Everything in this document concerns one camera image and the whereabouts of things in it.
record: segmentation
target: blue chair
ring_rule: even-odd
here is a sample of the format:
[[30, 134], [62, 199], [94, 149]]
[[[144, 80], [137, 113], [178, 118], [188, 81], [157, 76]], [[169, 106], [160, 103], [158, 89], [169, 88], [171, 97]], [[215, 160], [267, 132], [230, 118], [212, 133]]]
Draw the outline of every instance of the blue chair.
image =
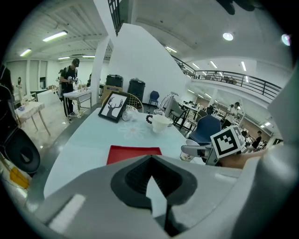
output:
[[155, 103], [155, 106], [158, 105], [158, 98], [160, 97], [159, 93], [156, 91], [152, 91], [149, 97], [149, 106], [151, 106], [151, 102]]
[[220, 120], [212, 115], [206, 115], [199, 119], [197, 128], [189, 135], [189, 139], [197, 142], [199, 145], [211, 143], [210, 136], [221, 130]]

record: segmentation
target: deer antler picture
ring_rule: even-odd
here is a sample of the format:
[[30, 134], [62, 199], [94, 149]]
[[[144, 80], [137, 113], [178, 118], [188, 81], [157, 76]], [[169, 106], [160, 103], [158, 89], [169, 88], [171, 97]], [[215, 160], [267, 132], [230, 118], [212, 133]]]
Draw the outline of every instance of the deer antler picture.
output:
[[123, 105], [123, 100], [121, 99], [118, 106], [116, 106], [117, 104], [115, 104], [114, 106], [112, 106], [112, 100], [113, 100], [113, 99], [114, 99], [114, 97], [111, 97], [111, 98], [108, 100], [108, 102], [107, 102], [108, 109], [109, 109], [109, 111], [108, 111], [108, 113], [107, 113], [107, 116], [108, 116], [108, 117], [115, 117], [115, 116], [112, 115], [112, 111], [113, 111], [114, 109], [121, 108], [122, 105]]

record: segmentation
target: man in black shirt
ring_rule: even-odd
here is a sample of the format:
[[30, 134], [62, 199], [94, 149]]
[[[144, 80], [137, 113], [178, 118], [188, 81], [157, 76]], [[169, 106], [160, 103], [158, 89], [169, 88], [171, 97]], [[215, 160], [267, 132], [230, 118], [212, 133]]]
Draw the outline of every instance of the man in black shirt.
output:
[[[78, 71], [76, 68], [79, 67], [79, 63], [80, 63], [79, 59], [75, 58], [75, 59], [73, 59], [71, 65], [68, 67], [65, 67], [63, 69], [63, 71], [61, 72], [59, 80], [60, 80], [61, 86], [62, 86], [62, 94], [69, 93], [74, 90], [73, 82], [76, 80], [76, 78], [78, 76]], [[67, 106], [68, 114], [72, 114], [73, 113], [72, 100], [67, 98], [67, 102], [66, 103], [64, 102], [64, 113], [65, 113], [65, 116], [67, 116], [65, 105]]]
[[249, 151], [248, 153], [251, 153], [253, 150], [255, 150], [255, 149], [257, 148], [258, 144], [260, 143], [260, 141], [261, 141], [261, 139], [262, 139], [262, 137], [261, 137], [262, 131], [259, 130], [259, 131], [257, 132], [257, 134], [258, 134], [258, 137], [257, 137], [256, 141], [254, 141], [254, 142], [252, 143], [252, 145], [248, 146], [248, 147], [244, 150], [243, 153], [247, 153], [248, 151]]

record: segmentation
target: white cup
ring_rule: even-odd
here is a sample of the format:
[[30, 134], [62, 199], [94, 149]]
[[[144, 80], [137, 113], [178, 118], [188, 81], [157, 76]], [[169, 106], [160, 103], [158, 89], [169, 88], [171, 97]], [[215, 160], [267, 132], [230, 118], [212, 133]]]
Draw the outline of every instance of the white cup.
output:
[[[185, 145], [199, 146], [199, 144], [197, 142], [193, 141], [193, 140], [186, 140]], [[179, 158], [183, 161], [190, 162], [194, 158], [194, 156], [188, 155], [188, 154], [185, 154], [185, 153], [181, 152]]]

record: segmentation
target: picture frame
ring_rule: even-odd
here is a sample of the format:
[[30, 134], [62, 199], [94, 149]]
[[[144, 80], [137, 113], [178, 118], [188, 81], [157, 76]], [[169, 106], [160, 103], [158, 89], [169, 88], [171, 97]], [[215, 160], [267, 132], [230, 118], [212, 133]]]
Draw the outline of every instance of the picture frame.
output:
[[125, 92], [111, 92], [98, 116], [118, 123], [123, 111], [126, 109], [129, 98], [130, 95]]

